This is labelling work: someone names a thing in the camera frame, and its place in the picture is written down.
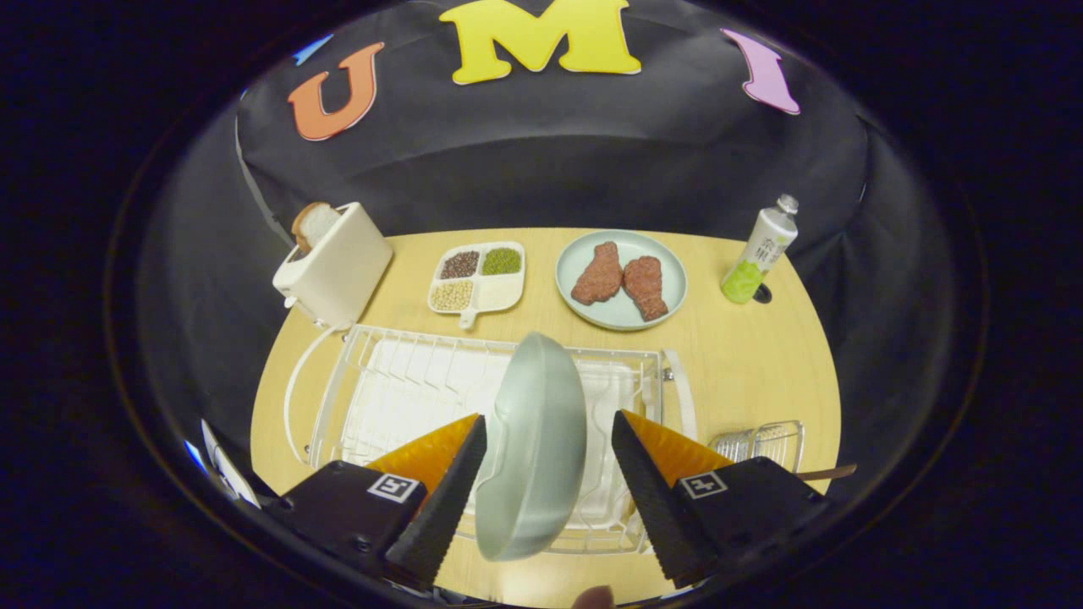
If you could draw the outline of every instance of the wooden table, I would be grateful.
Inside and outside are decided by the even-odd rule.
[[[773,299],[733,304],[718,287],[743,242],[644,232],[676,254],[688,273],[683,306],[664,323],[616,333],[577,316],[557,291],[553,269],[563,247],[586,229],[487,229],[389,237],[394,258],[360,323],[379,327],[518,342],[537,329],[567,347],[656,351],[673,349],[687,368],[695,403],[699,440],[722,431],[775,420],[805,425],[800,469],[836,465],[839,401],[835,367],[812,302],[786,257],[766,280]],[[440,257],[471,243],[518,241],[526,251],[526,280],[519,303],[478,315],[470,331],[458,316],[429,310],[426,296]],[[312,474],[286,442],[283,396],[301,353],[321,334],[302,313],[290,312],[268,358],[252,413],[251,450],[256,474],[284,494]],[[342,347],[325,340],[299,375],[291,404],[291,433],[300,444],[312,422],[330,370]],[[670,396],[665,396],[670,403]],[[826,491],[827,482],[812,482]],[[653,555],[571,556],[540,554],[513,562],[482,559],[473,541],[455,537],[436,585],[470,596],[522,606],[570,607],[583,589],[613,586],[616,602],[673,592]]]

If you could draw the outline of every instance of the pink letter i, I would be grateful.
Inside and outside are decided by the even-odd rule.
[[[741,48],[748,63],[749,80],[744,83],[748,96],[769,106],[777,107],[787,114],[800,114],[801,108],[790,96],[790,88],[782,76],[779,62],[782,57],[767,47],[747,36],[722,28],[722,34],[729,36]]]

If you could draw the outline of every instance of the bottle cap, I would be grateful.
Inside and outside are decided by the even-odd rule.
[[[797,199],[787,194],[780,196],[779,200],[775,202],[775,205],[778,205],[780,208],[782,208],[783,211],[790,213],[791,216],[797,213]]]

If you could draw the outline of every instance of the orange letter u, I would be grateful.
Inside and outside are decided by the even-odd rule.
[[[332,138],[353,127],[365,117],[376,100],[376,53],[383,42],[369,44],[353,53],[339,64],[350,78],[350,101],[338,112],[327,114],[321,85],[328,73],[317,74],[289,94],[287,101],[293,104],[293,121],[297,132],[305,140],[319,142]]]

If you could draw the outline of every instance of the beans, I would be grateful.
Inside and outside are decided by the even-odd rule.
[[[438,285],[429,297],[432,306],[440,311],[461,311],[470,306],[473,282],[453,282]]]
[[[443,270],[440,271],[440,278],[454,280],[458,277],[469,277],[478,270],[477,251],[460,251],[452,256],[444,262]]]
[[[498,247],[485,255],[485,263],[481,267],[483,275],[503,275],[518,273],[522,268],[522,258],[510,247]]]

